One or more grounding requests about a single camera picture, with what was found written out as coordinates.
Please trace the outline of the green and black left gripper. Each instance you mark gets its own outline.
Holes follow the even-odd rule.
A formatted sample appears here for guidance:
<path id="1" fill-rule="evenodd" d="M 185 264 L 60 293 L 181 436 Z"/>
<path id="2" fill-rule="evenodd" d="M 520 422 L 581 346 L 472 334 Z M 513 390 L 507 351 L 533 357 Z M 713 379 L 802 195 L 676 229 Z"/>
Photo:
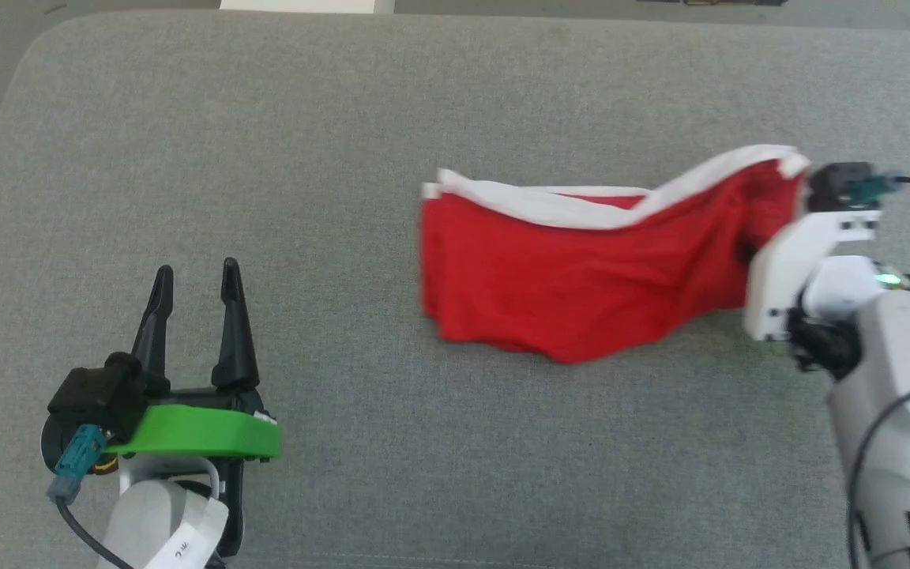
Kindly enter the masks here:
<path id="1" fill-rule="evenodd" d="M 243 467 L 280 457 L 281 431 L 258 390 L 260 375 L 241 267 L 234 257 L 223 264 L 220 298 L 224 304 L 220 355 L 212 369 L 216 388 L 170 392 L 156 399 L 128 443 L 109 443 L 119 471 L 130 482 L 161 480 L 210 472 L 209 488 L 228 508 L 228 520 L 216 546 L 220 557 L 241 550 Z M 167 382 L 167 320 L 174 306 L 174 271 L 164 264 L 154 284 L 131 354 L 149 382 Z"/>

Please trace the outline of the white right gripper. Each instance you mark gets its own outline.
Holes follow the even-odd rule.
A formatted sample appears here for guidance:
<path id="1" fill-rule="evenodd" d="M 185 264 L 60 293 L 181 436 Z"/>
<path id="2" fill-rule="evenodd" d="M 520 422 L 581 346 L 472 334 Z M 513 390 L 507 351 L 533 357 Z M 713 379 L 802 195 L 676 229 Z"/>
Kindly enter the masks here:
<path id="1" fill-rule="evenodd" d="M 758 341 L 788 339 L 788 311 L 797 306 L 817 266 L 837 245 L 871 240 L 880 209 L 805 213 L 759 250 L 749 266 L 743 329 Z"/>

